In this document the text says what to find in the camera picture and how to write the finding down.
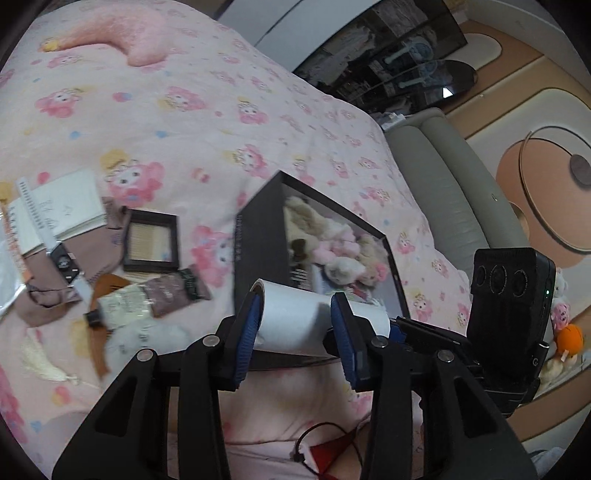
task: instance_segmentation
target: spiral notebook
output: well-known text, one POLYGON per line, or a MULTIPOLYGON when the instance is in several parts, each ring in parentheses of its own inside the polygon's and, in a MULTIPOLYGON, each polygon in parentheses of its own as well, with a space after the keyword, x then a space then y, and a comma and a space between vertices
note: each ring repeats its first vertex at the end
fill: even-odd
MULTIPOLYGON (((106 225, 105 206, 92 170, 77 170, 59 177, 37 187, 32 195, 45 222, 60 241, 106 225)), ((8 218, 22 255, 44 248, 20 197, 9 205, 8 218)))

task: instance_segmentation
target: blue gripper pad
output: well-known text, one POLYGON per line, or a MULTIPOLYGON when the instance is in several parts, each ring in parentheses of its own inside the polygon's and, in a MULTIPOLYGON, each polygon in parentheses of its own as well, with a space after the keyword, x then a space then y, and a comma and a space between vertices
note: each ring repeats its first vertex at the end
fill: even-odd
POLYGON ((358 383, 357 373, 355 371, 355 351, 353 350, 353 343, 345 325, 343 312, 334 295, 330 300, 330 318, 335 333, 336 346, 339 350, 340 361, 343 364, 345 378, 351 384, 351 388, 355 389, 358 383))
POLYGON ((406 333, 404 333, 398 325, 392 325, 390 323, 390 335, 388 340, 396 343, 404 343, 406 341, 406 333))
POLYGON ((251 362, 252 350, 255 346, 256 334, 261 323, 261 297, 259 295, 252 299, 251 306, 242 327, 242 334, 236 347, 236 368, 234 370, 234 384, 236 388, 246 378, 248 365, 251 362))

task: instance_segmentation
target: plush toy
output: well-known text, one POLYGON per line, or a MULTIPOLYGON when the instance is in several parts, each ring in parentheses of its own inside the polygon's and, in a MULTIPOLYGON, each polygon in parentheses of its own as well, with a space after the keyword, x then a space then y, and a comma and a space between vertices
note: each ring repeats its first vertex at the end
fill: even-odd
POLYGON ((291 222, 298 227, 299 230, 315 236, 317 239, 320 238, 320 235, 327 228, 328 220, 299 197, 288 197, 285 201, 284 210, 286 209, 290 211, 291 222))
POLYGON ((570 305, 563 301, 558 303, 553 302, 550 320, 554 328, 554 335, 556 335, 570 323, 570 305))
POLYGON ((365 266, 366 271, 359 277, 359 281, 373 287, 388 276, 388 253, 371 235, 362 235, 358 240, 361 248, 357 260, 365 266))
POLYGON ((554 335, 557 335, 564 327, 570 323, 570 302, 564 295, 569 284, 562 275, 562 268, 556 269, 556 279, 554 280, 554 292, 552 296, 552 308, 550 309, 550 320, 554 329, 554 335))
POLYGON ((355 241, 353 229, 344 225, 342 231, 332 241, 331 250, 337 257, 356 258, 361 253, 361 246, 355 241))
POLYGON ((564 362, 560 358, 551 358, 540 371, 540 383, 547 385, 554 381, 564 370, 564 362))
POLYGON ((556 356, 548 360, 540 371, 542 384, 549 384, 577 362, 577 356, 583 351, 583 332, 576 325, 565 326, 556 337, 556 356))
POLYGON ((365 273, 365 267, 349 257, 336 257, 324 266, 324 273, 337 285, 350 285, 365 273))
POLYGON ((564 294, 568 288, 569 284, 562 275, 562 268, 556 268, 556 279, 554 280, 554 293, 552 298, 560 300, 562 297, 564 297, 564 294))
POLYGON ((312 252, 312 261, 318 265, 326 265, 332 262, 337 255, 331 250, 332 242, 320 242, 319 247, 312 252))
POLYGON ((304 240, 305 245, 303 245, 303 251, 306 254, 306 257, 311 258, 312 252, 316 250, 320 242, 314 236, 310 235, 309 233, 304 232, 301 230, 298 225, 294 222, 294 217, 298 217, 293 210, 290 210, 287 207, 283 207, 283 218, 285 222, 285 236, 287 237, 287 245, 289 248, 293 249, 292 243, 295 240, 304 240))
POLYGON ((103 378, 104 388, 109 387, 138 351, 151 348, 164 355, 185 350, 191 343, 184 329, 163 320, 136 320, 115 329, 105 344, 105 363, 109 373, 103 378))
POLYGON ((584 348, 583 332, 574 324, 564 327, 556 337, 556 353, 561 356, 573 356, 584 348))
POLYGON ((319 238, 321 240, 335 240, 337 238, 341 238, 343 235, 351 236, 353 235, 353 230, 351 227, 346 223, 339 223, 332 218, 327 218, 326 224, 322 232, 319 233, 319 238))
POLYGON ((132 67, 163 61, 172 48, 166 19, 145 5, 129 4, 96 8, 67 34, 47 40, 43 50, 67 50, 95 43, 119 48, 132 67))

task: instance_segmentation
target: grey sofa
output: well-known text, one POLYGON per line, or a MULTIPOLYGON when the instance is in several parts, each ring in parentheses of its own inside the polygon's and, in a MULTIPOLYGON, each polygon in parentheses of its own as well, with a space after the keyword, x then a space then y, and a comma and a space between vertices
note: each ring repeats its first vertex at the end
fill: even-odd
MULTIPOLYGON (((410 116, 385 136, 429 221, 435 248, 470 279, 478 248, 530 246, 505 194, 441 110, 410 116)), ((550 320, 544 340, 553 355, 550 320)))

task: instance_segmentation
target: cartoon print fabric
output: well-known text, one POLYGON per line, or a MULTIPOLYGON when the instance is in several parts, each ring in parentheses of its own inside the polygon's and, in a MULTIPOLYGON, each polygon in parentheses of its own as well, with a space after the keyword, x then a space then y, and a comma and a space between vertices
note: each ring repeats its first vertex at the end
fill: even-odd
MULTIPOLYGON (((25 175, 41 184, 92 168, 102 195, 177 215, 181 265, 197 265, 213 300, 166 321, 198 339, 233 313, 236 213, 282 169, 387 235, 412 318, 465 333, 469 285, 434 249, 428 223, 369 116, 173 0, 139 0, 159 9, 173 31, 171 54, 150 68, 127 66, 107 45, 39 51, 105 1, 81 0, 35 20, 0 72, 0 111, 11 119, 0 130, 3 158, 10 159, 2 163, 3 181, 25 175)), ((64 388, 22 369, 24 322, 14 312, 0 322, 0 411, 32 458, 40 455, 35 438, 43 426, 89 411, 100 396, 83 313, 76 306, 37 329, 48 357, 85 382, 64 388)), ((237 393, 222 396, 228 435, 256 443, 297 438, 310 421, 354 428, 371 402, 352 396, 344 383, 339 364, 281 378, 251 372, 237 393)))

